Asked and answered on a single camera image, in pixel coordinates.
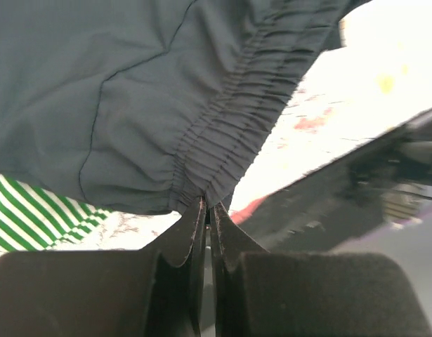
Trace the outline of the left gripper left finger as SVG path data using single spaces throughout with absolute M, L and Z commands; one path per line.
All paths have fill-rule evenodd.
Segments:
M 139 250 L 0 257 L 0 336 L 198 336 L 207 206 Z

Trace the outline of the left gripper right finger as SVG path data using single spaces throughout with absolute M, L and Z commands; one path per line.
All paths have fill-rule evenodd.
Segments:
M 213 207 L 217 336 L 431 336 L 402 268 L 375 253 L 271 253 Z

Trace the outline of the green white striped shorts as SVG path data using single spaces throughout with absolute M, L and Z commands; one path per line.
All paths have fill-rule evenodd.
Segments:
M 0 253 L 78 244 L 111 213 L 0 174 Z

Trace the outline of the dark navy shorts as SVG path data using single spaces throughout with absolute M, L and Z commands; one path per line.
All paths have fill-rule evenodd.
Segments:
M 359 1 L 0 1 L 0 174 L 141 215 L 226 198 Z

